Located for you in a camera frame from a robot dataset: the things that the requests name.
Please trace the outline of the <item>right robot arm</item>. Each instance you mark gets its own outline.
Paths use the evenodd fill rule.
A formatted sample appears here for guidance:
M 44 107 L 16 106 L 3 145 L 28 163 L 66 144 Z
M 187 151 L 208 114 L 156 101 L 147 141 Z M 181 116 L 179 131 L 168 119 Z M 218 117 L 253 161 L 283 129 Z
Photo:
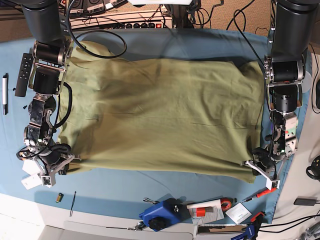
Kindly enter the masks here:
M 51 122 L 53 113 L 60 111 L 56 98 L 64 87 L 69 96 L 67 112 L 71 112 L 72 89 L 65 83 L 65 77 L 73 47 L 62 33 L 56 0 L 19 0 L 17 4 L 35 42 L 32 53 L 22 56 L 15 96 L 25 97 L 27 89 L 35 95 L 28 106 L 30 120 L 23 133 L 25 147 L 16 156 L 23 161 L 22 169 L 28 174 L 21 181 L 27 190 L 37 186 L 51 188 L 56 183 L 55 175 L 65 175 L 75 159 L 68 144 L 53 139 L 67 117 Z

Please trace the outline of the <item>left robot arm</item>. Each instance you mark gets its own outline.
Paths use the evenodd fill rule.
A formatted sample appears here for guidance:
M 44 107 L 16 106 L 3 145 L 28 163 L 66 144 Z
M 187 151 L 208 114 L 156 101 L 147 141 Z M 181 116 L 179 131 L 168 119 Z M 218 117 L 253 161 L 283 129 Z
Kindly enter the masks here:
M 269 191 L 280 187 L 281 167 L 298 149 L 297 108 L 303 105 L 302 82 L 306 75 L 305 52 L 317 13 L 318 0 L 273 0 L 270 7 L 270 48 L 263 64 L 271 134 L 268 144 L 252 151 L 253 159 L 242 162 L 266 179 Z

